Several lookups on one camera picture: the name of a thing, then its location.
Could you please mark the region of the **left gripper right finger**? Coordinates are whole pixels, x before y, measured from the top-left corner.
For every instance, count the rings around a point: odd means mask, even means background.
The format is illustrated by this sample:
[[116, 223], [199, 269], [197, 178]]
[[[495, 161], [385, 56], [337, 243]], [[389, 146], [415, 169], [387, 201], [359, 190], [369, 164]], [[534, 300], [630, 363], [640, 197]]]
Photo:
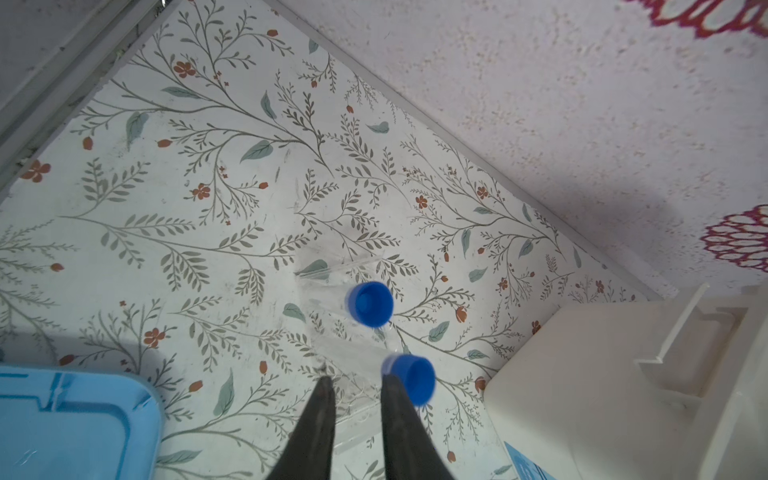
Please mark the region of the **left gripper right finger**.
[[382, 377], [382, 438], [387, 480], [452, 480], [395, 375]]

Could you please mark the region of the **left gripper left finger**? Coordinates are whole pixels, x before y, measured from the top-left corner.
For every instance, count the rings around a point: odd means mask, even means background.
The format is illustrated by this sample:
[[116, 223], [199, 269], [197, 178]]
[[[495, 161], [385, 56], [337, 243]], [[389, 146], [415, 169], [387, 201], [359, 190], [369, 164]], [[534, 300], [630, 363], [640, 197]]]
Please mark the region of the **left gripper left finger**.
[[329, 479], [335, 425], [333, 381], [323, 376], [317, 381], [282, 455], [266, 479]]

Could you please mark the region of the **test tube blue cap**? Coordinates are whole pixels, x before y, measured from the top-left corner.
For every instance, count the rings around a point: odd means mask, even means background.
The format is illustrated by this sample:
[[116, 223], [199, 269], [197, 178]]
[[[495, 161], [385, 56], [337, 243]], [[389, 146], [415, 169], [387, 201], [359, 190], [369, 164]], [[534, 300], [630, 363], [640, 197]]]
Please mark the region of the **test tube blue cap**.
[[436, 372], [432, 363], [424, 357], [412, 354], [390, 355], [382, 363], [381, 374], [397, 377], [415, 407], [425, 406], [434, 395]]
[[380, 328], [386, 325], [394, 311], [394, 298], [389, 288], [376, 281], [354, 286], [347, 294], [345, 307], [358, 323]]

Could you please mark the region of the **white plastic bin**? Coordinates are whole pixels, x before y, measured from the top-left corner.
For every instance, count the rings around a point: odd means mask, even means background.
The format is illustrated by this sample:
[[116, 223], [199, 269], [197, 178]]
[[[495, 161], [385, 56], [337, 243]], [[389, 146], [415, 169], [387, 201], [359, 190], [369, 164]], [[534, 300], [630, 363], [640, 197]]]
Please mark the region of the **white plastic bin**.
[[763, 479], [767, 289], [566, 306], [484, 403], [524, 479]]

